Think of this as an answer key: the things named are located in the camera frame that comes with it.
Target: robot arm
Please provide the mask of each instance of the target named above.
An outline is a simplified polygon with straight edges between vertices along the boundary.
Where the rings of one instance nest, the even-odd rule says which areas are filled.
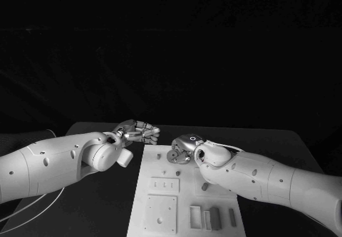
[[[53,193],[118,162],[128,167],[133,141],[157,144],[161,129],[128,120],[113,132],[92,132],[35,142],[0,157],[0,204]]]
[[[294,168],[226,147],[234,148],[187,134],[172,142],[168,160],[187,164],[194,158],[208,183],[250,200],[301,211],[342,237],[342,177]]]

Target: peg board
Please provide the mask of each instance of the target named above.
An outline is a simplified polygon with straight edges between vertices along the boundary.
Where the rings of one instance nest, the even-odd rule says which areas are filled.
[[[198,167],[197,162],[193,160],[190,164],[172,164],[167,158],[171,149],[172,146],[145,145],[128,237],[246,237],[237,194],[234,192],[227,192],[224,188],[220,191],[220,186],[211,188],[213,184],[210,184],[204,195],[197,189],[197,185],[201,185],[198,182],[200,177],[196,176],[196,168]],[[152,178],[180,179],[180,193],[168,194],[152,191],[149,188]],[[149,195],[178,197],[175,234],[161,234],[145,230]],[[201,231],[190,228],[191,206],[201,207]],[[210,211],[211,207],[220,209],[223,229],[220,231],[208,232],[206,231],[204,211]],[[230,209],[234,209],[236,227],[232,226]]]

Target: hole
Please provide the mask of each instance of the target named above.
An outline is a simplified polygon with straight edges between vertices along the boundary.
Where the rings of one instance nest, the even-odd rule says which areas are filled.
[[[45,166],[50,165],[50,162],[51,162],[51,161],[50,161],[50,158],[45,158],[45,159],[44,159],[44,164],[45,164]]]
[[[71,158],[76,159],[77,152],[73,150],[70,154],[71,154]]]
[[[206,156],[206,152],[200,150],[200,158],[203,158],[204,156]]]

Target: white board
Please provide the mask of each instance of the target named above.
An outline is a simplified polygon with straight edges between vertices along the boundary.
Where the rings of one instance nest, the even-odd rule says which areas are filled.
[[[167,157],[171,149],[172,146],[145,145],[128,237],[246,237],[237,194],[221,190],[220,186],[214,187],[211,184],[206,195],[197,193],[197,179],[200,180],[198,185],[201,185],[203,182],[200,177],[196,177],[196,167],[198,167],[198,165],[194,160],[185,165],[170,163]],[[162,193],[157,190],[151,190],[152,178],[180,179],[180,193]],[[178,197],[175,235],[159,234],[145,230],[149,195]],[[201,231],[193,230],[190,227],[191,206],[201,207]],[[204,211],[210,211],[211,207],[220,209],[223,229],[210,232],[206,231]],[[236,227],[232,226],[230,209],[234,210]]]

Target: table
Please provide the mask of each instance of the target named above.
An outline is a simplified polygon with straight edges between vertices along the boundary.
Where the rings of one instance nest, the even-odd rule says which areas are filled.
[[[118,124],[79,122],[73,125],[67,135],[112,131]],[[171,145],[178,136],[196,133],[208,140],[240,147],[247,152],[262,154],[295,168],[324,173],[294,131],[158,124],[155,126],[162,130],[159,145]],[[79,183],[70,185],[47,212],[22,227],[5,233],[2,237],[126,236],[145,144],[135,142],[128,149],[135,154],[128,168],[115,164],[106,172],[89,175]],[[60,191],[48,194],[28,210],[14,216],[4,231],[34,218],[58,194]],[[25,198],[18,209],[38,198]],[[285,206],[258,202],[242,196],[239,196],[239,205],[247,237],[337,236],[304,213]]]

